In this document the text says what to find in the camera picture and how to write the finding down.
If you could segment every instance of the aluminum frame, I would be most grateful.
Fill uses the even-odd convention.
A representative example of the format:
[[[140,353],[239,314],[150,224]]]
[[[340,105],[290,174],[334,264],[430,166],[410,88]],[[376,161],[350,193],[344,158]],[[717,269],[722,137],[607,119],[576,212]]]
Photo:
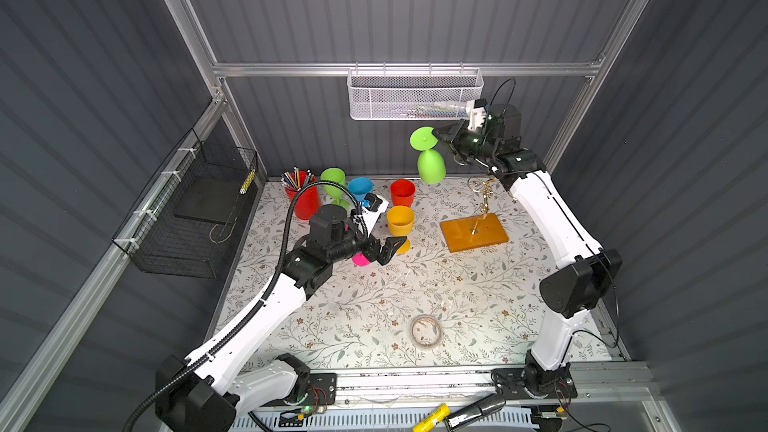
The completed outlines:
[[[222,114],[227,129],[230,130],[236,145],[256,150],[254,140],[245,126],[244,119],[240,114],[232,93],[226,82],[220,80],[220,76],[242,76],[237,75],[237,73],[247,73],[248,75],[253,76],[302,76],[308,73],[311,73],[311,75],[336,76],[341,73],[340,68],[344,69],[343,73],[341,73],[341,75],[344,76],[350,68],[354,68],[350,67],[350,64],[312,64],[315,69],[308,70],[307,67],[309,66],[306,64],[217,63],[213,49],[207,41],[206,35],[197,19],[197,15],[194,12],[190,0],[164,1],[184,38],[184,42],[187,44],[187,48],[189,49],[200,74],[206,81],[206,86],[208,87],[211,96],[214,98],[211,106],[206,109],[203,117],[201,117],[195,126],[195,129],[201,138],[207,137],[207,134],[210,133],[213,125],[219,118],[219,116],[217,116],[216,120],[212,120],[213,116]],[[582,91],[577,96],[577,100],[571,107],[561,129],[558,131],[552,147],[548,150],[544,158],[549,169],[554,170],[560,158],[562,158],[564,150],[568,147],[573,135],[586,115],[591,103],[594,101],[598,91],[600,91],[605,78],[615,64],[621,49],[626,43],[629,34],[631,34],[632,29],[638,22],[648,1],[649,0],[630,0],[619,19],[618,25],[615,27],[614,32],[609,38],[608,44],[602,54],[602,60],[599,62],[575,64],[463,65],[467,67],[480,66],[486,76],[585,76],[588,78]],[[435,64],[426,65],[430,70],[434,70],[436,67]],[[456,68],[456,64],[437,65],[437,67],[440,66],[452,66]],[[222,107],[225,103],[224,100],[219,98],[220,93],[224,95],[226,98],[225,100],[229,103],[228,107]],[[266,169],[264,168],[260,155],[259,160],[260,180],[258,183],[261,186],[266,179]],[[157,184],[150,190],[148,196],[153,190],[159,190]],[[127,265],[128,258],[125,257],[116,245],[111,245],[110,249],[102,257],[100,263],[93,270],[84,286],[56,323],[52,332],[46,337],[42,346],[27,364],[22,375],[16,380],[14,386],[0,403],[0,430],[20,432],[25,428]],[[608,365],[605,365],[605,367],[610,373],[622,370],[622,367],[617,366],[617,364],[628,364],[625,365],[625,367],[634,367],[642,364],[644,367],[643,363],[638,362],[610,362],[607,364]],[[599,370],[597,372],[589,372],[588,370],[590,367],[595,367],[595,364],[573,364],[571,370],[574,372],[574,379],[579,383],[581,383],[582,380],[590,383],[590,380],[594,380],[592,377],[598,377],[596,379],[598,382],[595,384],[596,390],[604,389],[602,385],[606,384],[606,379],[604,378],[601,380],[599,378]],[[371,372],[371,370],[366,370],[366,374],[370,374]],[[396,370],[389,369],[387,373],[394,374],[396,373]],[[619,378],[618,380],[619,383],[616,384],[616,386],[612,388],[612,391],[608,392],[604,398],[619,397],[621,395],[616,395],[615,392],[621,388],[619,386],[624,379]],[[658,390],[658,388],[656,388],[655,383],[652,382],[652,376],[650,377],[650,381],[648,391],[650,396],[655,398],[654,394],[656,392],[654,392],[654,390]],[[664,404],[658,404],[660,404],[659,410],[664,410]]]
[[[224,99],[230,104],[230,107],[223,115],[226,128],[230,131],[235,145],[245,149],[253,149],[259,157],[259,175],[260,179],[266,180],[266,169],[262,162],[261,154],[256,148],[256,143],[251,137],[248,128],[245,125],[243,115],[235,103],[232,91],[225,83],[216,76],[213,70],[213,64],[216,63],[216,55],[210,46],[208,39],[203,31],[203,26],[197,18],[197,14],[192,7],[190,0],[164,0],[165,5],[174,18],[176,27],[187,44],[192,58],[197,65],[197,69],[203,80],[206,82],[211,97],[223,95]]]
[[[164,172],[172,172],[178,168],[188,153],[185,149],[194,146],[197,137],[207,138],[225,109],[226,103],[220,97],[210,102],[195,124],[194,133],[187,134],[179,149],[169,159]],[[172,180],[170,176],[171,174],[159,174],[155,184],[139,202],[138,210],[145,209],[156,199],[166,181]],[[264,187],[263,184],[258,184],[260,189]],[[120,230],[118,237],[131,236],[139,223],[139,214],[133,214]],[[0,402],[0,430],[22,432],[27,427],[129,263],[128,256],[112,243]]]
[[[547,165],[547,169],[550,172],[553,172],[560,162],[565,149],[568,148],[568,144],[571,143],[571,139],[576,134],[581,121],[587,115],[587,111],[589,111],[592,102],[594,102],[594,98],[600,92],[600,88],[616,63],[616,59],[618,59],[624,44],[627,43],[629,35],[632,34],[634,26],[637,25],[640,15],[642,15],[649,1],[629,0],[624,11],[621,13],[621,17],[619,17],[616,27],[610,34],[603,53],[601,53],[600,70],[593,79],[589,79],[582,87],[581,92],[577,95],[576,100],[571,106],[571,110],[568,111],[565,120],[563,120],[560,130],[558,130],[557,135],[554,137],[552,145],[544,155],[544,164]]]
[[[594,77],[600,62],[540,62],[540,63],[226,63],[213,65],[217,77],[346,77],[353,71],[360,75],[386,75],[388,72],[413,75],[461,75],[480,69],[486,77]]]
[[[414,408],[434,407],[436,400],[449,407],[469,404],[494,392],[493,369],[522,367],[477,365],[323,372],[338,374],[336,403],[331,409]],[[573,402],[640,401],[656,406],[663,399],[645,362],[574,362],[571,375],[579,392]],[[556,399],[533,398],[507,401],[508,405],[516,406],[557,403]],[[654,409],[652,417],[658,415],[656,410],[661,408]]]

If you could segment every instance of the black cable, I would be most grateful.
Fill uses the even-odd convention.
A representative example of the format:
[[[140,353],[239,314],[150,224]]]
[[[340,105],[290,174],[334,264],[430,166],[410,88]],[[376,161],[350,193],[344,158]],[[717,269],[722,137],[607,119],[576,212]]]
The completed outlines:
[[[514,83],[512,84],[512,92],[509,93],[509,98],[507,99],[507,103],[509,103],[510,100],[512,100],[512,93],[514,92],[514,88],[518,86],[518,80],[514,77],[510,79],[506,79],[498,88],[496,89],[496,92],[493,93],[493,97],[491,98],[491,101],[488,103],[488,105],[493,105],[493,101],[496,99],[496,94],[504,87],[504,84],[509,82],[510,80],[513,80]]]
[[[506,176],[506,175],[509,175],[509,174],[520,174],[520,173],[524,173],[524,172],[532,174],[533,177],[538,178],[539,181],[544,185],[544,188],[547,189],[547,192],[549,193],[549,195],[552,195],[552,191],[549,189],[549,187],[547,187],[547,183],[544,182],[544,180],[541,177],[537,176],[536,174],[534,174],[530,170],[513,170],[512,172],[503,172],[502,175]],[[579,234],[578,230],[576,229],[576,226],[573,225],[573,223],[571,222],[570,218],[568,218],[568,223],[570,223],[571,227],[573,227],[574,230],[576,231],[576,233]],[[590,334],[592,337],[596,338],[597,340],[599,340],[600,342],[605,344],[605,347],[607,347],[607,348],[616,348],[616,347],[619,346],[619,340],[620,340],[620,335],[619,335],[619,297],[618,297],[618,295],[616,295],[616,283],[614,282],[613,275],[610,274],[610,271],[608,270],[608,267],[606,267],[605,264],[603,264],[603,261],[598,259],[598,262],[600,262],[600,266],[603,268],[603,270],[605,270],[605,274],[608,276],[608,280],[610,280],[610,285],[611,285],[611,287],[614,290],[614,302],[616,303],[616,341],[611,345],[608,342],[606,342],[605,340],[603,340],[602,338],[600,338],[597,335],[593,334],[592,332],[585,331],[583,329],[579,329],[577,331],[574,331],[574,335],[578,334],[579,332],[584,332],[585,334]]]
[[[347,187],[342,186],[341,184],[337,182],[332,182],[331,180],[316,180],[310,184],[304,185],[304,187],[300,188],[299,191],[296,193],[296,195],[293,197],[293,200],[291,200],[290,205],[288,206],[288,215],[286,216],[285,221],[285,228],[283,230],[283,242],[280,245],[280,255],[277,259],[277,266],[275,266],[275,273],[272,275],[272,279],[270,280],[270,283],[266,286],[264,289],[264,293],[261,295],[261,298],[259,301],[254,305],[254,308],[252,308],[250,311],[248,311],[248,314],[246,314],[245,317],[243,317],[240,322],[235,325],[229,333],[227,333],[220,341],[216,342],[216,344],[208,350],[206,355],[203,357],[197,359],[195,362],[193,362],[191,365],[187,365],[187,367],[183,370],[180,370],[178,374],[174,376],[171,380],[168,381],[166,385],[163,387],[157,389],[155,392],[150,394],[149,397],[144,399],[141,404],[139,404],[138,407],[134,409],[134,411],[128,416],[128,419],[125,421],[125,425],[123,426],[123,432],[131,432],[134,429],[134,426],[136,425],[136,421],[139,420],[139,417],[152,405],[154,402],[158,399],[159,396],[167,394],[172,389],[174,389],[182,380],[189,377],[192,373],[194,373],[200,366],[205,364],[209,360],[209,356],[216,355],[216,352],[224,348],[224,346],[232,340],[232,338],[237,335],[238,332],[243,330],[243,328],[248,324],[248,322],[256,315],[256,312],[258,312],[261,307],[264,305],[264,302],[268,299],[268,297],[272,294],[272,291],[275,289],[275,286],[277,285],[277,280],[280,278],[280,274],[283,271],[283,263],[285,261],[285,255],[287,253],[288,249],[288,238],[290,235],[290,223],[291,219],[293,218],[293,210],[296,208],[296,204],[299,201],[299,198],[302,196],[302,194],[308,190],[310,190],[312,187],[318,187],[318,186],[331,186],[341,189],[342,192],[347,194],[347,197],[350,199],[350,204],[352,204],[356,210],[358,216],[361,217],[360,220],[360,226],[362,227],[362,234],[363,237],[366,237],[368,235],[368,227],[366,227],[365,221],[362,220],[362,204],[357,201],[355,196],[347,189]]]
[[[563,397],[565,397],[565,394],[563,394],[563,392],[558,388],[557,384],[554,385],[554,389],[555,389],[556,392],[559,392]],[[565,413],[568,414],[568,416],[571,419],[573,419],[573,422],[575,422],[576,424],[579,424],[579,426],[581,426],[581,427],[576,427],[575,429],[567,430],[566,432],[576,432],[576,430],[590,430],[590,432],[610,432],[610,426],[608,424],[603,424],[602,422],[594,422],[593,424],[589,424],[589,425],[582,424],[581,422],[578,421],[577,418],[575,418],[571,414],[571,411],[568,409],[568,406],[563,404],[562,400],[560,400],[560,396],[558,396],[557,393],[554,395],[554,398],[558,399],[558,402],[560,403],[560,407],[562,407],[563,410],[565,410]],[[606,430],[596,430],[596,429],[591,428],[591,427],[594,427],[596,425],[600,425],[601,427],[605,427]]]
[[[258,426],[258,427],[259,427],[260,429],[262,429],[264,432],[272,432],[272,429],[271,429],[271,428],[269,428],[269,427],[267,427],[267,426],[266,426],[266,424],[264,424],[264,422],[262,422],[261,420],[259,420],[259,418],[258,418],[258,417],[256,417],[256,415],[255,415],[253,412],[249,412],[249,413],[248,413],[248,417],[250,417],[250,419],[251,419],[253,422],[255,422],[255,423],[256,423],[256,426]]]
[[[616,283],[614,282],[614,278],[610,274],[610,271],[608,270],[608,267],[606,267],[605,264],[603,264],[603,262],[600,259],[598,259],[598,262],[600,262],[600,265],[602,265],[603,269],[605,269],[605,274],[610,279],[610,285],[613,287],[613,290],[614,290],[614,302],[616,302],[616,341],[611,345],[608,342],[604,341],[602,338],[600,338],[597,335],[593,334],[592,332],[585,331],[583,329],[579,329],[579,330],[575,331],[574,335],[578,334],[579,332],[584,332],[585,334],[590,334],[592,337],[596,338],[597,340],[599,340],[600,342],[605,344],[605,347],[607,347],[607,348],[616,348],[616,347],[619,346],[619,340],[620,340],[620,335],[619,335],[619,296],[616,295]]]

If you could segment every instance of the table surface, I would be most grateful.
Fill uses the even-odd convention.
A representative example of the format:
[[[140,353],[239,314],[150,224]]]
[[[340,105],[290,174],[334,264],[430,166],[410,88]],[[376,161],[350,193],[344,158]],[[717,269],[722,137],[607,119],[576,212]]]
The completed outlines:
[[[374,180],[374,192],[389,198],[394,180]],[[415,180],[416,224],[412,247],[385,267],[334,265],[332,277],[292,313],[258,350],[245,370],[290,352],[312,369],[382,368],[470,364],[521,364],[538,335],[544,305],[538,283],[554,272],[546,241],[523,206],[496,182],[489,203],[509,242],[451,254],[440,222],[481,213],[482,198],[465,178],[437,185]],[[330,198],[321,190],[325,202]],[[288,197],[268,182],[248,231],[217,330],[239,312],[274,272]],[[308,233],[294,217],[289,244]],[[388,237],[386,216],[373,230]],[[411,337],[411,324],[429,314],[442,326],[439,346],[425,350]],[[584,328],[598,334],[592,317]],[[610,360],[605,346],[586,334],[574,337],[572,361]]]

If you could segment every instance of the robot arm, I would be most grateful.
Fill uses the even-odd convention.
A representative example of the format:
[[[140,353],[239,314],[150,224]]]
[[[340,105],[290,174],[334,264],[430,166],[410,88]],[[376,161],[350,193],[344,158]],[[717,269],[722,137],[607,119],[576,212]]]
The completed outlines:
[[[548,309],[524,369],[526,389],[541,397],[568,374],[573,334],[608,291],[621,257],[615,250],[604,251],[589,235],[554,187],[541,159],[520,147],[520,123],[520,112],[513,106],[486,106],[473,109],[469,120],[434,129],[432,134],[457,163],[476,162],[496,177],[523,204],[554,254],[558,271],[539,285]]]
[[[300,401],[310,370],[289,354],[264,368],[238,373],[275,328],[330,278],[334,262],[363,254],[370,262],[384,265],[405,243],[407,237],[389,237],[381,246],[370,235],[368,231],[389,203],[376,194],[368,194],[366,201],[369,205],[360,207],[359,215],[353,211],[349,218],[340,206],[320,207],[310,219],[310,233],[302,245],[285,255],[271,293],[267,293],[270,284],[265,284],[227,326],[192,350],[184,361],[170,357],[163,362],[156,380],[159,390],[188,364],[202,362],[184,381],[157,398],[155,413],[172,430],[225,432],[235,418],[271,400]],[[210,351],[221,343],[224,345],[212,354]]]

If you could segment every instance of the red pencil holder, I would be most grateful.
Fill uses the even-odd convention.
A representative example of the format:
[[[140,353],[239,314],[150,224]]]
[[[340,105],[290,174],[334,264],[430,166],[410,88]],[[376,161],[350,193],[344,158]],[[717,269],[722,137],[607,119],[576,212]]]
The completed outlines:
[[[413,204],[413,198],[416,195],[416,186],[413,182],[401,178],[395,180],[389,190],[392,191],[392,204],[394,206],[410,207]]]
[[[299,181],[302,185],[304,184],[305,180],[306,172],[299,172]],[[286,188],[286,194],[288,194],[288,198],[292,201],[297,193],[298,192],[288,190]],[[293,213],[296,214],[297,218],[302,220],[310,220],[310,217],[315,215],[318,208],[320,208],[320,196],[317,194],[317,187],[312,187],[311,189],[304,192],[301,197],[299,197],[299,201],[296,203],[296,207],[293,209]]]

